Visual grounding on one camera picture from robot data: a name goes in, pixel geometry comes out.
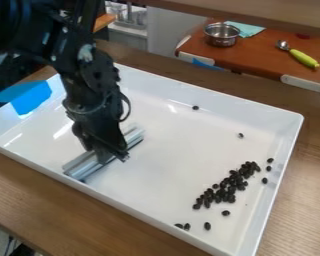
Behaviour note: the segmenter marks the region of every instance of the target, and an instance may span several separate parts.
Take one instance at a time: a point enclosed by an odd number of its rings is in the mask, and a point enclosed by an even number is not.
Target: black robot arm
[[[93,40],[99,4],[78,0],[71,19],[65,19],[58,1],[0,0],[0,52],[29,56],[58,71],[73,133],[104,164],[111,155],[122,161],[128,157],[119,123],[128,117],[130,103],[117,85],[112,58]],[[124,118],[123,101],[129,106]]]

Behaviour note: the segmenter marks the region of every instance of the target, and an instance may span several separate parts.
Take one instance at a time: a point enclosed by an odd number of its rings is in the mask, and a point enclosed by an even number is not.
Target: table surface
[[[98,47],[124,65],[303,114],[305,122],[257,255],[320,255],[320,93],[103,41]],[[53,74],[47,67],[28,79]],[[0,227],[50,255],[207,255],[1,154]]]
[[[227,69],[280,80],[286,74],[320,83],[320,68],[313,70],[295,60],[288,52],[275,47],[278,40],[286,40],[293,49],[300,50],[320,64],[320,38],[300,39],[294,33],[265,29],[250,38],[238,38],[228,48],[217,48],[204,41],[203,25],[177,49],[215,60],[215,65]]]

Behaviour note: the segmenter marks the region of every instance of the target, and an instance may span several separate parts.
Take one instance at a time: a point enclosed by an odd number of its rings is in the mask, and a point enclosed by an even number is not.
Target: white tray
[[[48,80],[52,96],[32,113],[18,116],[10,104],[0,108],[0,152],[213,255],[254,255],[303,116],[117,66],[133,106],[122,126],[137,123],[146,130],[127,163],[113,162],[87,184],[62,174],[62,166],[83,149],[61,106],[59,76]],[[267,173],[269,157],[275,162]],[[192,210],[198,195],[247,160],[263,171],[248,180],[246,191],[236,192],[235,204]],[[261,183],[265,176],[267,185]],[[223,210],[231,215],[223,217]],[[206,221],[212,225],[209,232],[203,228]],[[186,222],[190,232],[173,226]]]

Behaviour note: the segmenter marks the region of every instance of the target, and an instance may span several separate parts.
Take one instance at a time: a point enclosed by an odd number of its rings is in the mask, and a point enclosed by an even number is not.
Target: metal bracket
[[[123,132],[125,140],[128,144],[128,150],[139,144],[144,139],[144,130],[133,125],[128,127],[126,132]],[[71,178],[84,181],[88,176],[100,170],[107,164],[115,160],[116,157],[112,156],[105,165],[98,163],[97,156],[94,151],[88,151],[76,157],[72,161],[63,166],[64,174]]]

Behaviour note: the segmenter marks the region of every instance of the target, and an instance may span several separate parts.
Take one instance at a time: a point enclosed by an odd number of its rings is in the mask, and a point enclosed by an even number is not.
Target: wire
[[[10,248],[10,244],[12,243],[12,241],[13,241],[13,237],[12,237],[12,236],[9,236],[9,238],[8,238],[8,244],[7,244],[7,247],[6,247],[6,251],[4,252],[4,256],[7,256],[7,255],[8,255],[9,248]]]

